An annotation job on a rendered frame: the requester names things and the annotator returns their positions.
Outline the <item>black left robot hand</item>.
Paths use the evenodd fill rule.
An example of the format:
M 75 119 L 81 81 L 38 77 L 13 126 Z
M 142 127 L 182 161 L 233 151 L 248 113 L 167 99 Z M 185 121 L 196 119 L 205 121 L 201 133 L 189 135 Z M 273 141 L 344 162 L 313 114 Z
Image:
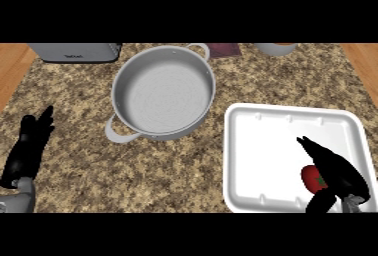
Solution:
M 3 188 L 15 189 L 16 181 L 24 177 L 35 179 L 44 147 L 55 129 L 52 115 L 53 107 L 49 106 L 38 118 L 32 115 L 22 117 L 18 141 L 10 150 L 0 177 Z

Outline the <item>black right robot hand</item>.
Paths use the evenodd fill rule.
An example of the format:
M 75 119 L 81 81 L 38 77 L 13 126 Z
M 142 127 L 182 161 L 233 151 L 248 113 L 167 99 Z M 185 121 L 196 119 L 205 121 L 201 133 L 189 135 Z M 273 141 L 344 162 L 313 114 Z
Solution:
M 314 193 L 306 212 L 326 213 L 337 199 L 341 199 L 343 202 L 350 195 L 362 197 L 362 204 L 366 203 L 371 199 L 369 186 L 348 160 L 306 136 L 297 138 L 297 142 L 313 159 L 313 164 L 328 185 Z

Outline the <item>red tomato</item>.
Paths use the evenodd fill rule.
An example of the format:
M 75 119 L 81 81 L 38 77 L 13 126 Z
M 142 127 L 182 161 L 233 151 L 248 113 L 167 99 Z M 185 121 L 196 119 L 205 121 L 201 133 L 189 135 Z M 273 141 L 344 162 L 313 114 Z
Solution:
M 320 176 L 319 170 L 314 165 L 307 165 L 301 169 L 301 180 L 306 186 L 306 189 L 316 193 L 323 188 L 328 187 L 326 182 Z

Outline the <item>white foam tray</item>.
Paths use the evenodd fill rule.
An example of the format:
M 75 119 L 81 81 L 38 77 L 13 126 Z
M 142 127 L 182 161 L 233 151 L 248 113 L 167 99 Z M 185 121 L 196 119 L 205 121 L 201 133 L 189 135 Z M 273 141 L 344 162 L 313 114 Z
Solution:
M 235 213 L 301 213 L 313 194 L 301 169 L 313 163 L 297 139 L 306 136 L 341 155 L 360 172 L 378 212 L 378 180 L 363 124 L 345 111 L 235 103 L 224 113 L 223 197 Z

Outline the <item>grey metal pot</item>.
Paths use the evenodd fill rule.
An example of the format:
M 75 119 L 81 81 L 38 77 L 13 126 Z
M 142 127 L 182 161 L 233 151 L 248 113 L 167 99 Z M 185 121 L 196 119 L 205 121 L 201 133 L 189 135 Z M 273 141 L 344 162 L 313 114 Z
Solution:
M 208 59 L 208 46 L 190 43 L 149 48 L 127 60 L 111 90 L 115 113 L 105 135 L 112 142 L 174 140 L 199 127 L 216 95 Z

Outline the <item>grey toaster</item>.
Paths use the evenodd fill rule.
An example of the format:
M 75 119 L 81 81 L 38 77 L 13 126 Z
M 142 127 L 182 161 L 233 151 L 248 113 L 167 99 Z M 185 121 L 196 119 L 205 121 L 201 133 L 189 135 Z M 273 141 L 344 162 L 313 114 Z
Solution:
M 29 43 L 47 63 L 108 63 L 118 59 L 121 43 Z

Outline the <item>pale grey round container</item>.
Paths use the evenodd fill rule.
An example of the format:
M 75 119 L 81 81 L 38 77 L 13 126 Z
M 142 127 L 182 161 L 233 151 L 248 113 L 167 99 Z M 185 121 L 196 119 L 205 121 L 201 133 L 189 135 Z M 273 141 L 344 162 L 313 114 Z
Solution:
M 297 44 L 255 43 L 254 46 L 270 56 L 285 56 L 294 51 Z

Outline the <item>dark maroon flat cloth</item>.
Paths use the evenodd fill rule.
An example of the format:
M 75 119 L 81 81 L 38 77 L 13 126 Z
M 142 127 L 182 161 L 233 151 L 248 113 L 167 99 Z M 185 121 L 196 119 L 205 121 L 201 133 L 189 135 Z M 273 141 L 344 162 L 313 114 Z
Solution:
M 208 43 L 210 56 L 213 58 L 223 58 L 241 55 L 239 46 L 236 43 Z

